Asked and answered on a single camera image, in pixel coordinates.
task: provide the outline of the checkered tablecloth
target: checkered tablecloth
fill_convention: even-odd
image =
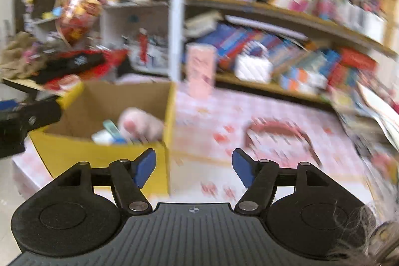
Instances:
[[[120,83],[163,79],[129,75]],[[304,131],[322,162],[322,170],[346,187],[363,202],[372,201],[364,183],[364,167],[344,133],[337,117],[325,111],[225,89],[214,89],[207,100],[192,99],[186,85],[180,84],[176,98],[176,124],[170,151],[170,197],[152,197],[150,201],[167,202],[231,202],[245,192],[231,167],[231,153],[243,147],[244,128],[253,118],[277,119],[295,123]],[[32,142],[25,141],[26,151],[13,157],[14,177],[19,191],[29,197],[51,181]],[[315,164],[310,155],[293,159],[287,166],[295,168],[299,161]],[[284,196],[285,188],[277,193]],[[104,188],[95,191],[112,199]]]

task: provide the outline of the yellow container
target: yellow container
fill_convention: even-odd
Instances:
[[[140,83],[112,85],[95,81],[77,85],[59,100],[63,114],[59,122],[34,130],[29,136],[52,177],[77,162],[92,168],[107,167],[119,159],[134,160],[148,148],[156,152],[156,167],[142,189],[151,194],[169,194],[169,147],[174,127],[175,85]],[[137,107],[165,123],[161,142],[129,145],[97,145],[91,135],[102,130],[103,121],[115,124],[128,107]]]

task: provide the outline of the pink carton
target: pink carton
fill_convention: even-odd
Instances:
[[[193,98],[206,99],[215,84],[216,48],[201,43],[189,43],[186,47],[188,93]]]

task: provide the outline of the vertical white post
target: vertical white post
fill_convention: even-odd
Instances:
[[[183,54],[184,0],[170,0],[169,6],[169,77],[180,81]]]

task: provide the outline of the cardboard box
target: cardboard box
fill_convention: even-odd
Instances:
[[[77,162],[92,168],[108,167],[118,159],[134,160],[144,150],[156,152],[156,167],[143,187],[143,193],[168,194],[169,147],[174,126],[175,85],[140,83],[112,85],[93,81],[77,85],[60,100],[63,113],[59,122],[34,130],[29,136],[52,177],[57,177]],[[129,145],[97,145],[91,135],[103,129],[104,120],[117,124],[128,107],[137,107],[165,122],[161,142]]]

